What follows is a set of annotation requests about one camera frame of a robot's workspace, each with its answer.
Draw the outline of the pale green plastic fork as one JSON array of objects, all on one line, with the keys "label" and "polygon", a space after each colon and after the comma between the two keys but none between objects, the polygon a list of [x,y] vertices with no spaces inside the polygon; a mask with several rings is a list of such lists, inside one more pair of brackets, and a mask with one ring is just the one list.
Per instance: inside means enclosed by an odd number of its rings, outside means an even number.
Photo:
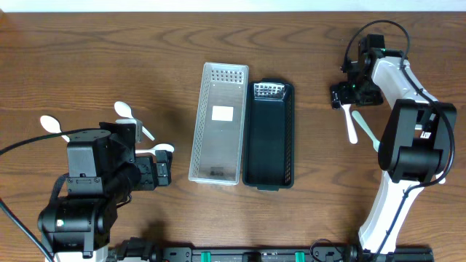
[{"label": "pale green plastic fork", "polygon": [[359,111],[353,111],[352,117],[360,125],[360,127],[365,131],[368,137],[372,140],[373,148],[375,152],[378,152],[380,141],[376,138],[375,134],[372,132],[371,128],[368,126],[363,116],[360,114]]}]

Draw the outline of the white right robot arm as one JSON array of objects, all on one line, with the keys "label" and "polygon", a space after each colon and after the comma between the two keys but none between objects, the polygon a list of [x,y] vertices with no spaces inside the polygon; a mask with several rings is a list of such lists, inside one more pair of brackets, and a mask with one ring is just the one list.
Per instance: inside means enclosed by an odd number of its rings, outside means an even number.
[{"label": "white right robot arm", "polygon": [[362,47],[358,60],[345,61],[342,70],[347,80],[331,86],[331,106],[344,110],[351,143],[357,141],[351,106],[387,102],[391,108],[375,148],[381,184],[358,232],[362,251],[377,259],[395,252],[414,200],[425,188],[444,180],[451,169],[457,110],[422,86],[402,51]]}]

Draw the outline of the dark green plastic basket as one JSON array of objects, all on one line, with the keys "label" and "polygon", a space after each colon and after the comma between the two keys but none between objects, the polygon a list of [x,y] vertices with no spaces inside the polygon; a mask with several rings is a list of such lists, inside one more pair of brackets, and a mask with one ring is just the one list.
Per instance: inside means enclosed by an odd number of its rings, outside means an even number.
[{"label": "dark green plastic basket", "polygon": [[248,85],[242,182],[262,191],[294,185],[295,90],[282,79]]}]

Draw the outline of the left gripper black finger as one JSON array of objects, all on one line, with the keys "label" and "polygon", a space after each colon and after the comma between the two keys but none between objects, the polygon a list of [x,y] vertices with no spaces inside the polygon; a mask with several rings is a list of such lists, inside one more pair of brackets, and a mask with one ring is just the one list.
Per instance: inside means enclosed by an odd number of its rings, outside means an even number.
[{"label": "left gripper black finger", "polygon": [[165,162],[157,163],[157,185],[169,186],[171,184],[170,165]]},{"label": "left gripper black finger", "polygon": [[173,160],[173,153],[171,151],[166,150],[156,150],[155,157],[157,163],[171,164]]}]

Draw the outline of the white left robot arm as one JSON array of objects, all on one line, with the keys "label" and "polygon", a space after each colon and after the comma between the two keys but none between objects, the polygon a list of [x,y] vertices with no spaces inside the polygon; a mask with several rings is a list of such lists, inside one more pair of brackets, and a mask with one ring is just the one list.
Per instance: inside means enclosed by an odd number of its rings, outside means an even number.
[{"label": "white left robot arm", "polygon": [[38,228],[53,261],[105,261],[110,231],[133,191],[153,191],[171,182],[172,150],[70,152],[70,173],[54,185]]}]

